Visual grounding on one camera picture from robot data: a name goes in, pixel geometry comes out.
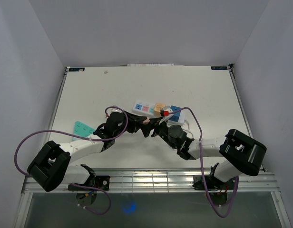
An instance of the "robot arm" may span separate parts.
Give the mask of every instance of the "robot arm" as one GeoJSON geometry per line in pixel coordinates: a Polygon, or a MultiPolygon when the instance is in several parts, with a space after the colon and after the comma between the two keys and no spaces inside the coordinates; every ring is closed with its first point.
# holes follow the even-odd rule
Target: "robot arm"
{"type": "MultiPolygon", "coordinates": [[[[127,113],[126,131],[136,133],[141,129],[148,137],[160,136],[177,154],[185,160],[200,158],[199,141],[188,138],[179,125],[167,126],[165,118],[149,119],[127,113]]],[[[70,163],[107,150],[115,143],[109,141],[92,141],[92,139],[110,139],[119,135],[125,128],[125,115],[112,112],[106,123],[101,124],[91,135],[90,141],[77,140],[69,143],[56,144],[47,142],[28,167],[28,173],[43,187],[45,191],[55,189],[59,184],[77,183],[94,187],[95,173],[86,165],[72,166],[70,163]]],[[[231,178],[245,173],[256,176],[261,167],[266,147],[238,130],[230,130],[226,137],[204,140],[203,156],[223,156],[227,161],[217,163],[211,168],[207,177],[214,187],[220,187],[231,178]]]]}

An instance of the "purple cable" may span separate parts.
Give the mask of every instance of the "purple cable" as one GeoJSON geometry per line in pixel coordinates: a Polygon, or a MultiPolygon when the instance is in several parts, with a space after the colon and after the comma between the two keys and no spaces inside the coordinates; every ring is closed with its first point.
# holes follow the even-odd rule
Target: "purple cable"
{"type": "Polygon", "coordinates": [[[85,209],[89,210],[90,212],[92,212],[92,213],[94,213],[96,215],[104,215],[110,210],[110,207],[112,205],[112,199],[109,196],[109,194],[106,191],[104,191],[103,189],[98,189],[98,188],[94,188],[94,187],[87,187],[87,186],[81,186],[81,185],[77,185],[77,184],[70,184],[70,185],[78,187],[78,188],[82,188],[82,189],[92,189],[92,190],[96,190],[96,191],[101,191],[107,196],[109,203],[108,203],[108,207],[106,208],[105,211],[97,212],[97,211],[95,211],[95,210],[93,210],[92,208],[89,208],[89,207],[85,207],[85,209]]]}
{"type": "MultiPolygon", "coordinates": [[[[121,108],[119,108],[119,107],[116,107],[116,106],[110,106],[110,107],[107,107],[107,108],[105,109],[105,114],[106,114],[106,115],[107,115],[107,110],[108,110],[109,108],[116,108],[116,109],[118,109],[118,110],[120,110],[120,111],[123,112],[123,114],[124,114],[125,117],[126,117],[126,125],[124,126],[124,129],[122,130],[122,132],[121,132],[119,135],[117,135],[117,136],[115,136],[115,137],[113,137],[113,138],[110,138],[110,139],[91,139],[92,141],[103,141],[103,142],[105,142],[105,141],[110,141],[110,140],[113,140],[113,139],[116,139],[116,138],[120,137],[120,136],[126,131],[126,129],[127,129],[127,124],[128,124],[128,117],[127,117],[126,112],[123,111],[123,110],[122,110],[121,108]]],[[[17,147],[17,149],[15,150],[15,153],[14,153],[14,164],[15,164],[15,167],[17,168],[17,170],[18,170],[20,173],[24,174],[24,175],[27,176],[27,177],[30,177],[30,175],[29,175],[28,173],[24,172],[24,171],[19,167],[19,165],[18,165],[18,160],[17,160],[17,158],[18,158],[18,153],[19,153],[20,147],[21,147],[21,146],[23,145],[23,143],[24,143],[27,139],[29,139],[30,137],[32,137],[32,136],[34,136],[34,135],[36,135],[36,134],[45,133],[45,132],[59,133],[59,134],[64,134],[64,135],[72,136],[72,137],[79,138],[79,139],[90,140],[89,138],[81,137],[81,136],[78,136],[78,135],[74,135],[74,134],[70,134],[70,133],[66,133],[66,132],[62,132],[62,131],[56,131],[56,130],[42,130],[42,131],[38,131],[38,132],[31,133],[30,135],[26,136],[26,137],[25,137],[25,138],[19,143],[19,145],[18,145],[18,147],[17,147]]]]}
{"type": "Polygon", "coordinates": [[[175,111],[175,112],[171,112],[171,113],[169,113],[169,114],[175,114],[175,113],[178,113],[178,112],[180,112],[180,111],[182,111],[182,110],[184,110],[184,109],[187,109],[187,110],[189,110],[189,111],[191,112],[192,116],[194,117],[194,119],[195,119],[195,121],[196,121],[196,123],[197,123],[197,126],[198,126],[198,128],[199,128],[199,131],[200,131],[200,136],[199,136],[200,169],[201,169],[201,172],[202,172],[202,178],[203,178],[203,181],[204,181],[204,188],[205,188],[205,193],[206,193],[206,195],[207,195],[207,199],[208,199],[208,201],[209,201],[211,207],[213,208],[214,212],[215,212],[219,217],[221,217],[221,218],[226,218],[226,217],[229,215],[230,211],[231,211],[231,208],[232,208],[232,205],[233,205],[233,201],[234,201],[235,196],[236,196],[236,192],[237,192],[237,189],[238,189],[238,182],[239,182],[239,181],[238,181],[238,176],[235,178],[235,184],[234,184],[234,189],[233,189],[233,194],[232,194],[232,196],[231,196],[231,199],[229,200],[229,202],[227,202],[227,203],[224,204],[224,205],[229,204],[229,206],[228,206],[228,210],[227,210],[227,212],[226,212],[224,215],[222,215],[222,214],[220,214],[219,211],[217,210],[217,208],[216,208],[217,205],[215,205],[215,204],[212,202],[211,197],[210,197],[210,193],[209,193],[209,190],[208,190],[208,187],[207,187],[206,181],[205,181],[205,171],[204,171],[204,163],[203,163],[203,146],[202,146],[202,143],[201,143],[202,138],[203,138],[203,131],[202,131],[202,128],[201,128],[201,126],[200,126],[200,124],[199,124],[199,122],[198,122],[196,116],[194,115],[193,111],[192,111],[191,108],[189,108],[189,107],[183,107],[183,108],[181,108],[181,109],[179,109],[179,110],[177,110],[177,111],[175,111]]]}

